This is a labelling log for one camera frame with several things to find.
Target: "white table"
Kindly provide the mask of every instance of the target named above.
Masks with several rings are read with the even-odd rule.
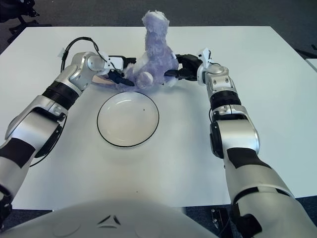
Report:
[[[59,74],[56,56],[71,40],[90,36],[110,55],[133,57],[144,52],[144,35],[143,27],[27,28],[0,56],[0,135]],[[260,134],[260,158],[296,197],[316,195],[316,72],[270,27],[170,27],[167,42],[180,54],[212,50]],[[76,43],[67,64],[83,51],[94,51],[92,44]],[[211,153],[205,87],[182,80],[146,92],[158,106],[158,129],[127,149],[97,131],[98,110],[115,93],[92,85],[77,100],[56,148],[30,169],[15,208],[56,210],[117,197],[173,207],[230,203],[223,162]]]
[[[306,59],[306,62],[317,72],[317,59]]]

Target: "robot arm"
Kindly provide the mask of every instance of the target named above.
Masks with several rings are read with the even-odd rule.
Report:
[[[62,132],[60,124],[93,76],[109,73],[121,82],[115,70],[123,70],[124,58],[105,57],[107,62],[92,52],[77,53],[71,65],[10,123],[5,143],[0,146],[0,228],[32,159],[46,155],[54,146]]]
[[[213,153],[223,159],[232,218],[245,238],[316,237],[317,228],[283,180],[257,154],[259,135],[241,105],[229,70],[199,53],[197,80],[206,84],[211,103]]]

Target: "floor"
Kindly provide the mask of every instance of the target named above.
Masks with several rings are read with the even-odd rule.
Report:
[[[317,0],[38,0],[34,9],[40,14],[36,18],[39,23],[53,26],[142,26],[142,16],[155,9],[165,13],[171,26],[271,26],[292,47],[317,53],[311,47],[317,45]],[[0,24],[0,54],[8,46],[8,28],[18,24],[16,19]],[[299,201],[317,225],[317,196]],[[214,231],[208,209],[195,207],[186,211]],[[6,228],[46,212],[15,210]]]

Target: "wire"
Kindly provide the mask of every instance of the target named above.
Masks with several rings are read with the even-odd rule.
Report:
[[[224,225],[224,227],[223,227],[222,230],[217,234],[217,236],[220,236],[220,235],[223,233],[223,231],[227,228],[229,222],[230,222],[230,219],[228,219],[226,225]]]
[[[58,138],[56,139],[54,145],[51,147],[51,149],[48,151],[48,153],[47,153],[42,159],[40,159],[38,162],[35,162],[34,164],[30,165],[30,167],[35,166],[35,165],[37,165],[39,162],[43,161],[43,160],[49,155],[49,153],[54,149],[54,147],[56,146],[56,144],[57,144],[57,142],[58,142],[58,140],[59,140],[59,138],[60,138],[60,136],[61,136],[61,134],[62,134],[62,132],[63,132],[63,130],[64,130],[64,127],[65,127],[65,124],[66,124],[66,121],[67,121],[67,116],[65,117],[64,120],[65,120],[65,121],[64,121],[63,127],[61,128],[60,134],[59,134]]]

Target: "purple plush toy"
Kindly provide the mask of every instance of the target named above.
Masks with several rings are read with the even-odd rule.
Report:
[[[95,83],[106,87],[116,87],[119,91],[140,91],[155,84],[173,86],[178,80],[175,77],[164,76],[170,69],[178,69],[178,61],[171,48],[166,43],[169,20],[164,13],[149,11],[142,18],[147,30],[145,36],[145,53],[137,59],[136,64],[129,64],[124,71],[125,78],[134,82],[135,86],[124,84],[109,84],[102,81]]]

